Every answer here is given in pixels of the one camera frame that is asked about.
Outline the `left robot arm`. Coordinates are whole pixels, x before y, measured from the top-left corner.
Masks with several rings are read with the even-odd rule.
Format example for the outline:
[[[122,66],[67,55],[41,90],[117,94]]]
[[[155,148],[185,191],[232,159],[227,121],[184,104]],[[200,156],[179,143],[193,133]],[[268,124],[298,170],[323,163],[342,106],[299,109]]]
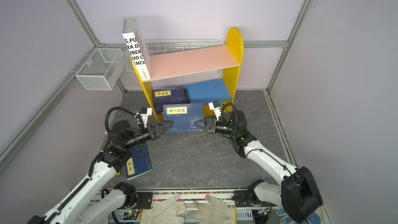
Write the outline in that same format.
[[[119,121],[112,128],[109,116],[114,111],[123,111],[139,122],[133,128],[128,121]],[[136,188],[128,183],[117,184],[104,198],[86,209],[92,198],[109,182],[131,158],[130,150],[148,141],[160,138],[172,125],[171,121],[146,123],[146,117],[123,107],[112,107],[105,115],[104,125],[108,140],[90,163],[88,174],[82,181],[44,216],[33,216],[30,224],[98,223],[116,209],[124,206],[141,207]]]

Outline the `blue booklet yellow label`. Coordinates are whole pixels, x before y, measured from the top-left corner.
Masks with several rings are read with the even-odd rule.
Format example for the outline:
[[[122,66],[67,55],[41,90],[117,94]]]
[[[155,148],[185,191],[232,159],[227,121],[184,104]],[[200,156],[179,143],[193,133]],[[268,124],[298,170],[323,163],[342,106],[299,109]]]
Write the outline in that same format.
[[[163,121],[173,123],[166,133],[201,132],[194,123],[203,119],[203,103],[163,105]]]
[[[125,176],[127,180],[132,180],[152,171],[152,164],[147,144],[135,146],[130,149],[130,152],[131,157],[125,165]]]
[[[154,99],[153,104],[154,104],[155,113],[157,115],[162,115],[163,114],[163,105],[165,104],[165,101],[160,100],[160,99]]]

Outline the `white mesh box basket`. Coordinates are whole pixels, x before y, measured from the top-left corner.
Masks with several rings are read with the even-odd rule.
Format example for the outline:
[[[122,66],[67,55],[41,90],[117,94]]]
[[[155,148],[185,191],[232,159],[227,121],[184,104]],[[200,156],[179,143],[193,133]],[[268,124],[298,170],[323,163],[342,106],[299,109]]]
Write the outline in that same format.
[[[122,49],[98,48],[77,71],[76,78],[86,90],[111,91],[124,67]]]

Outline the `white book black lettering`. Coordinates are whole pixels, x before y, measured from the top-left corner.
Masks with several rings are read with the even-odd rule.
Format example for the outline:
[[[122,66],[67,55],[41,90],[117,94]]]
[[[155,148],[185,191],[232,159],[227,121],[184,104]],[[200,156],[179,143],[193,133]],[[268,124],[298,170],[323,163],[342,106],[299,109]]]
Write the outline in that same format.
[[[151,59],[137,17],[124,20],[122,35],[136,73],[143,82],[150,81]]]

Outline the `blue dotted glove right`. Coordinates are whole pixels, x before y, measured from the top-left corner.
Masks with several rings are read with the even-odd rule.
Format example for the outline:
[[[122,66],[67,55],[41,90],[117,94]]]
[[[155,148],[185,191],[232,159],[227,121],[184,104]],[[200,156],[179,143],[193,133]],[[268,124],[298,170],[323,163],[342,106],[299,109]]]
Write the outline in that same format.
[[[321,218],[321,214],[323,213],[322,208],[318,208],[310,214],[306,220],[302,222],[302,224],[323,224],[324,221]],[[281,217],[280,223],[281,224],[297,224],[283,208],[278,208],[276,210],[277,216]]]

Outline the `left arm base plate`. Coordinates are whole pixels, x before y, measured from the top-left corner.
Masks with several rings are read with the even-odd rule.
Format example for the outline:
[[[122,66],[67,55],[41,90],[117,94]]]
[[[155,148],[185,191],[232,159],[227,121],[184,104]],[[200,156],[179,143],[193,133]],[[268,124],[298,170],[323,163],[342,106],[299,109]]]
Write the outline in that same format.
[[[150,209],[153,192],[134,192],[126,195],[125,209]]]

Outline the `white work glove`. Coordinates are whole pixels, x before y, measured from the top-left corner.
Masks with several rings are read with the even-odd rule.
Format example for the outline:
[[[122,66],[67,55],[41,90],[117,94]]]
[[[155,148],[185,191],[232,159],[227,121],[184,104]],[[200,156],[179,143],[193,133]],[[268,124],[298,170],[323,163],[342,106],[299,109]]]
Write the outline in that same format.
[[[237,224],[237,213],[233,207],[228,207],[223,201],[211,195],[205,200],[210,205],[194,201],[197,211],[189,211],[189,216],[200,220],[199,224]]]
[[[157,203],[154,208],[143,210],[140,224],[184,224],[185,219],[180,215],[185,213],[187,207],[179,201],[180,194]]]

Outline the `yellow pink blue bookshelf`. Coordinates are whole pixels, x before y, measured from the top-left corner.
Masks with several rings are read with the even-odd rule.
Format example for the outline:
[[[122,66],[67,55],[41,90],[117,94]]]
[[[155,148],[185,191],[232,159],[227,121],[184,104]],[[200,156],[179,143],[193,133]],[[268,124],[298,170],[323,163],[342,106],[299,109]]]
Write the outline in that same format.
[[[130,60],[151,108],[154,108],[154,100],[157,98],[153,92],[152,82],[171,78],[184,79],[188,75],[223,70],[221,79],[191,85],[186,81],[182,82],[184,87],[189,88],[190,101],[203,103],[204,115],[209,117],[213,114],[208,106],[209,102],[218,101],[222,104],[234,102],[243,57],[243,37],[240,30],[233,27],[228,32],[225,45],[151,56],[149,80],[145,80],[140,73],[135,56],[131,56]]]

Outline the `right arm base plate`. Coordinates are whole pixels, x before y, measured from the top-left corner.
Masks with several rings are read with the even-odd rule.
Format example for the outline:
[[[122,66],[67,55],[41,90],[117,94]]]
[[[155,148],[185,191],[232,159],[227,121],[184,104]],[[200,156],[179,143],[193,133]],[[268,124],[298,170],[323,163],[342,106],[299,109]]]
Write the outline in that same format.
[[[232,200],[236,207],[275,207],[269,202],[262,202],[255,195],[253,190],[236,190],[233,192]]]

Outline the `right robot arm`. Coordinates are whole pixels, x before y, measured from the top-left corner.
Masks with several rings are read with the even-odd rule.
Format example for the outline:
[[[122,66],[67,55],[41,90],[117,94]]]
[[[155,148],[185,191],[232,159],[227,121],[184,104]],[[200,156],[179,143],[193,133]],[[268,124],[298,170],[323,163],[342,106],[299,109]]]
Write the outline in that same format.
[[[247,129],[245,114],[236,106],[227,103],[220,106],[211,102],[209,108],[215,116],[196,121],[199,129],[209,134],[220,134],[229,139],[236,153],[258,164],[276,182],[270,185],[259,179],[239,191],[233,197],[236,206],[244,204],[281,206],[296,223],[309,223],[310,216],[322,204],[323,199],[311,171],[306,167],[297,168],[266,149]]]

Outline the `white work glove centre left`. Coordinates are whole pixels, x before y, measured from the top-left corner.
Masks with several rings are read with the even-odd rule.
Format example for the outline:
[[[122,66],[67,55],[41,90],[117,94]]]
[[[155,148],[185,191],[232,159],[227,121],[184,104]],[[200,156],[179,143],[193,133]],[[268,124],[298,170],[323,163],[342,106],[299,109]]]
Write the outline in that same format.
[[[154,208],[143,210],[140,224],[184,224],[185,219],[180,215],[185,213],[187,207],[179,201],[180,194],[157,203]]]

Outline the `white work glove centre right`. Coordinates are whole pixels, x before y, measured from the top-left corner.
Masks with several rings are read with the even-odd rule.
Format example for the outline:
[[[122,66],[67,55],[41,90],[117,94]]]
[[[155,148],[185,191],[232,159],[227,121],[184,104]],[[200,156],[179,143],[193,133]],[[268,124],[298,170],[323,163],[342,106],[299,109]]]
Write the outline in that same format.
[[[237,213],[233,207],[228,207],[223,201],[211,195],[205,200],[210,205],[194,201],[197,211],[189,211],[189,216],[200,220],[199,224],[237,224]]]

